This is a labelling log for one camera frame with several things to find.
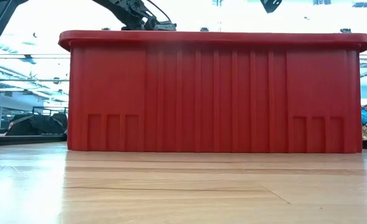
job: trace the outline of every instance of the storage bin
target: storage bin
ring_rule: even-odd
[[[68,148],[362,151],[367,34],[63,32]]]

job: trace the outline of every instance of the wooden floor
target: wooden floor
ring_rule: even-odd
[[[363,154],[0,147],[0,223],[367,224]]]

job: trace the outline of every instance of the robotic arm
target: robotic arm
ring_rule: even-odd
[[[15,9],[28,0],[0,0],[0,36]],[[142,0],[92,0],[109,9],[125,27],[122,30],[166,30],[176,31],[176,24],[151,0],[146,0],[160,10],[168,21],[158,21]],[[267,13],[274,12],[282,0],[260,0]]]

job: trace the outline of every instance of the bin rim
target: bin rim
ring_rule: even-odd
[[[182,31],[110,31],[68,30],[62,32],[58,44],[71,51],[74,41],[136,42],[136,43],[198,43],[198,44],[257,44],[257,45],[326,45],[357,46],[367,51],[367,34],[288,34],[242,32],[182,32]]]

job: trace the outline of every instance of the black cable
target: black cable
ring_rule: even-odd
[[[159,8],[156,4],[154,4],[153,2],[152,2],[152,0],[146,0],[146,1],[148,1],[149,3],[151,3],[154,7],[156,7],[156,9],[157,10],[159,10],[161,13],[163,13],[165,16],[166,16],[166,18],[171,22],[171,19],[170,19],[170,17],[169,16],[167,16],[167,14],[161,9],[161,8]]]

